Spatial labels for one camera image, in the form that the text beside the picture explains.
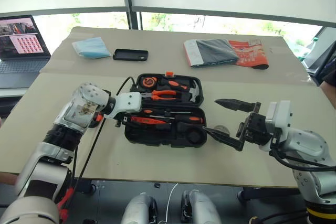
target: pliers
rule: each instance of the pliers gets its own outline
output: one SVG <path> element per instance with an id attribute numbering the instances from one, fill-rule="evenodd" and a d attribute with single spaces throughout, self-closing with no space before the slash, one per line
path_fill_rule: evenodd
<path id="1" fill-rule="evenodd" d="M 175 90 L 154 90 L 151 93 L 142 93 L 141 96 L 146 98 L 150 97 L 153 101 L 158 101 L 158 100 L 179 100 L 176 97 L 171 97 L 171 98 L 166 98 L 166 97 L 161 97 L 161 95 L 179 95 L 180 92 L 175 91 Z"/>

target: phone case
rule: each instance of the phone case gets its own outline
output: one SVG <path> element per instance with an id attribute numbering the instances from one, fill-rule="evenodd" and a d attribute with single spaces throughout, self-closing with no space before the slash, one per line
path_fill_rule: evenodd
<path id="1" fill-rule="evenodd" d="M 114 60 L 146 61 L 147 58 L 146 50 L 116 49 L 113 54 Z"/>

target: laptop keyboard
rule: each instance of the laptop keyboard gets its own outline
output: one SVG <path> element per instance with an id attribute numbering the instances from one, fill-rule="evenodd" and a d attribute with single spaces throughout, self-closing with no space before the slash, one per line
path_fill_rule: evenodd
<path id="1" fill-rule="evenodd" d="M 38 72 L 48 60 L 11 60 L 0 62 L 0 73 Z"/>

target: window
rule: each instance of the window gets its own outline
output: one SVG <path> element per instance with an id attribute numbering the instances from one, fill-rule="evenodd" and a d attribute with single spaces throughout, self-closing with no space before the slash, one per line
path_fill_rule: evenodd
<path id="1" fill-rule="evenodd" d="M 141 13 L 143 30 L 194 33 L 281 36 L 295 56 L 307 54 L 307 46 L 322 28 L 290 22 L 203 15 Z"/>
<path id="2" fill-rule="evenodd" d="M 128 29 L 124 12 L 41 15 L 34 20 L 51 54 L 75 26 Z"/>

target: floor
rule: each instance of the floor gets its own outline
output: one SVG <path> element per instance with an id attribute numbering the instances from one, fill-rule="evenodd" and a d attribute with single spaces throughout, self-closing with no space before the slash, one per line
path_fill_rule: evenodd
<path id="1" fill-rule="evenodd" d="M 156 199 L 159 210 L 159 220 L 165 220 L 166 204 L 169 193 L 175 184 L 160 183 L 154 187 L 151 182 L 120 182 L 93 181 L 97 190 L 93 195 L 76 193 L 70 209 L 68 224 L 82 223 L 84 219 L 97 220 L 98 224 L 119 223 L 128 202 L 136 195 L 147 192 Z M 219 185 L 179 184 L 172 193 L 168 223 L 180 223 L 181 195 L 184 190 L 198 189 L 205 193 L 217 207 L 217 211 L 226 224 L 248 224 L 252 216 L 261 218 L 283 211 L 304 209 L 304 202 L 300 195 L 290 197 L 276 197 L 254 199 L 241 204 L 236 194 L 241 187 Z M 0 204 L 10 204 L 15 199 L 13 186 L 0 185 Z M 276 223 L 282 218 L 274 218 L 265 224 Z M 305 219 L 286 222 L 288 224 L 303 224 Z"/>

